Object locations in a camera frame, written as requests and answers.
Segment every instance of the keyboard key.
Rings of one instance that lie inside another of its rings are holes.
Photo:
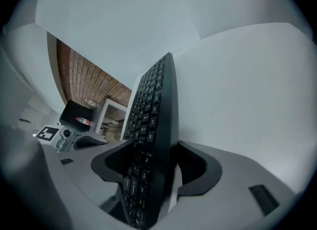
[[[155,140],[155,131],[151,131],[148,134],[147,142],[150,144],[154,144],[154,140]]]
[[[141,150],[138,150],[137,151],[137,156],[135,157],[137,161],[141,162],[141,159],[143,158],[143,154],[145,153],[145,151],[141,151]]]
[[[142,209],[144,209],[145,208],[145,201],[146,201],[146,199],[144,197],[139,197],[138,206],[141,207]]]
[[[143,102],[142,104],[141,104],[141,107],[140,107],[140,110],[144,110],[145,109],[145,102]]]
[[[143,221],[141,221],[140,219],[136,218],[135,219],[135,224],[137,225],[138,228],[142,228]]]
[[[150,178],[150,170],[149,169],[143,169],[141,174],[141,179],[145,182],[147,182]]]
[[[147,165],[150,165],[151,164],[151,157],[152,157],[153,155],[151,154],[151,153],[146,153],[146,154],[143,154],[143,159],[142,159],[142,161],[145,163],[145,164],[147,164]]]
[[[129,208],[134,209],[136,205],[137,205],[136,201],[134,199],[130,198]]]
[[[137,197],[138,184],[139,179],[137,177],[132,177],[130,194],[134,199]]]
[[[142,167],[142,165],[139,164],[139,163],[137,163],[137,162],[135,162],[135,163],[133,164],[133,166],[134,166],[134,168],[133,168],[133,173],[136,174],[137,176],[140,176],[140,172],[141,172],[141,167]]]
[[[153,117],[150,120],[150,130],[156,130],[158,124],[158,117]]]
[[[123,190],[129,192],[131,187],[131,177],[126,176],[123,178]]]
[[[140,130],[141,125],[142,125],[142,120],[139,120],[139,121],[137,122],[136,126],[135,126],[135,129],[136,129],[136,130]]]
[[[152,107],[152,102],[147,102],[147,104],[145,105],[145,109],[144,109],[144,113],[149,113],[151,111],[151,107]]]
[[[163,80],[163,74],[159,74],[157,82],[162,81],[162,80]]]
[[[156,77],[156,75],[155,75],[154,78],[152,77],[152,81],[151,81],[150,87],[155,86],[156,84],[157,84],[157,77]]]
[[[141,111],[141,112],[139,113],[139,115],[138,115],[138,120],[142,120],[142,118],[143,118],[143,114],[144,114],[144,112],[143,112],[143,111]]]
[[[139,137],[139,147],[144,148],[146,137]]]
[[[140,220],[144,219],[144,211],[140,208],[137,209],[137,217],[140,218]]]
[[[137,106],[137,108],[135,109],[135,114],[138,114],[140,112],[140,106]]]
[[[133,140],[138,140],[139,139],[139,132],[136,132],[133,136]]]
[[[128,213],[129,213],[130,218],[133,219],[136,216],[136,209],[129,208]]]
[[[160,93],[154,96],[153,104],[158,104],[158,103],[160,103]]]
[[[127,193],[126,191],[124,191],[124,192],[123,192],[123,200],[124,200],[124,203],[125,203],[126,205],[128,205],[128,203],[129,203],[129,198],[130,198],[129,193]]]
[[[146,135],[148,131],[148,125],[141,126],[140,135]]]
[[[157,86],[156,86],[156,91],[162,89],[162,81],[158,81]]]
[[[147,124],[149,122],[150,119],[150,114],[145,114],[143,115],[143,119],[142,119],[142,124]]]
[[[153,101],[153,97],[154,97],[154,94],[153,93],[149,93],[148,94],[148,98],[147,98],[147,102],[149,102],[149,101]]]
[[[136,126],[136,124],[133,124],[133,125],[132,125],[132,128],[131,128],[131,131],[132,131],[132,132],[135,131],[135,126]]]
[[[152,116],[155,117],[155,116],[158,116],[158,115],[159,115],[159,104],[154,105],[153,109],[152,109]]]
[[[150,94],[150,93],[154,93],[154,89],[155,89],[155,86],[151,86],[151,87],[150,87],[150,90],[149,90],[149,94]]]
[[[137,121],[138,121],[138,115],[134,115],[133,123],[136,123]]]
[[[140,183],[139,194],[144,195],[145,197],[148,195],[149,186],[145,183]]]
[[[134,168],[134,166],[130,166],[130,168],[129,168],[129,170],[128,170],[128,174],[129,174],[130,176],[132,176],[133,168]]]

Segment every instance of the white ceiling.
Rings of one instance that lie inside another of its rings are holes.
[[[289,22],[308,37],[312,30],[291,0],[21,0],[8,23],[7,35],[24,32],[28,40],[30,27],[35,43],[32,51],[41,53],[32,62],[49,65],[45,31],[132,88],[135,78],[167,52],[173,52],[201,39],[237,27],[266,23]],[[23,46],[11,41],[10,48],[19,53]],[[17,56],[22,67],[26,59]],[[53,91],[54,80],[43,87],[36,70],[25,75],[34,88],[56,112],[63,106]]]
[[[19,27],[1,38],[1,45],[18,73],[54,111],[65,104],[57,90],[48,55],[47,32],[35,23]]]

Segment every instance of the gray surface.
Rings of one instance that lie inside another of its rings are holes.
[[[16,126],[27,102],[35,93],[17,75],[0,46],[0,123]]]
[[[94,230],[133,229],[127,226],[126,224],[114,219],[110,215],[106,214],[102,209],[97,207],[95,203],[89,197],[90,193],[88,192],[88,194],[86,194],[85,192],[83,192],[83,190],[85,190],[84,188],[81,187],[81,184],[84,183],[83,181],[80,181],[77,184],[74,183],[74,182],[77,182],[78,180],[76,179],[76,177],[73,177],[73,179],[71,179],[70,175],[67,173],[64,166],[62,166],[60,162],[59,157],[62,154],[60,155],[57,154],[51,146],[43,145],[42,147],[45,153],[45,157],[46,157],[47,165],[49,168],[49,172],[51,174],[52,181],[55,185],[55,188],[61,200],[63,201],[69,213],[73,229],[78,229],[78,230],[81,230],[81,229],[83,230],[86,230],[86,229],[91,229],[91,230],[92,229]],[[90,148],[87,150],[94,151],[94,149],[98,150],[100,148],[101,146],[96,148]],[[68,152],[65,154],[70,156],[73,154],[77,155],[77,153],[81,154],[83,152],[84,150]],[[78,171],[82,171],[82,174],[84,175],[80,175],[77,173],[75,176],[77,177],[81,176],[81,178],[84,178],[88,182],[91,180],[95,180],[93,177],[91,178],[85,177],[85,175],[90,176],[90,172],[87,171],[86,168],[85,170],[78,170]],[[91,193],[94,192],[94,190],[96,189],[96,185],[98,185],[98,181],[97,180],[95,181],[96,183],[94,182],[90,183]],[[104,186],[105,193],[107,193],[108,187],[109,187],[108,185]]]
[[[47,162],[56,189],[63,200],[75,229],[129,229],[95,205],[101,205],[115,194],[117,184],[102,181],[91,169],[92,158],[121,142],[102,145],[86,150],[56,154],[44,147]],[[210,229],[230,230],[262,225],[264,218],[248,187],[264,184],[287,210],[294,198],[293,192],[278,178],[245,156],[208,146],[188,143],[215,157],[222,165],[220,181],[202,196],[181,197],[170,213],[152,229]],[[73,163],[62,166],[59,159],[71,158]]]
[[[72,181],[97,206],[115,195],[118,184],[103,181],[91,168],[95,156],[120,145],[122,141],[92,148],[58,154],[60,160],[70,158],[74,162],[64,165]]]
[[[205,195],[179,198],[166,218],[156,225],[158,229],[174,226],[178,229],[237,230],[247,227],[264,218],[248,190],[248,187],[257,184],[264,184],[281,205],[293,199],[293,192],[254,160],[186,143],[215,157],[221,163],[222,176]]]

